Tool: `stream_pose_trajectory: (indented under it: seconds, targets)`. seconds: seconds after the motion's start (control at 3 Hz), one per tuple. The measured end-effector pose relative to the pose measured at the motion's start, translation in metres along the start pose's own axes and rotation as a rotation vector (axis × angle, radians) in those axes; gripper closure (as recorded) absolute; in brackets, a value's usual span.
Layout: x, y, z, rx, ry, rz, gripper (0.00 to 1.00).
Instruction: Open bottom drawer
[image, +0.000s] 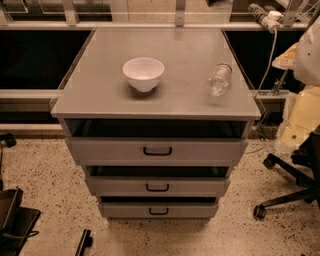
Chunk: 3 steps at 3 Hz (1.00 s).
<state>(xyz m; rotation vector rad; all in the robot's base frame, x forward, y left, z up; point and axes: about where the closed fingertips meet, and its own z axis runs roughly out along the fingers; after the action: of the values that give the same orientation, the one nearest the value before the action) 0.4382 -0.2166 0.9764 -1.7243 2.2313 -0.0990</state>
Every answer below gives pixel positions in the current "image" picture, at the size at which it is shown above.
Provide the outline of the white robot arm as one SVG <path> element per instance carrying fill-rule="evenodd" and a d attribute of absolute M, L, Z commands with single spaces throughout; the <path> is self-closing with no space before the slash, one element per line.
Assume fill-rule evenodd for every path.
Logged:
<path fill-rule="evenodd" d="M 320 17 L 300 40 L 275 58 L 272 66 L 292 70 L 305 87 L 286 100 L 283 122 L 277 131 L 275 148 L 279 153 L 298 149 L 320 126 Z"/>

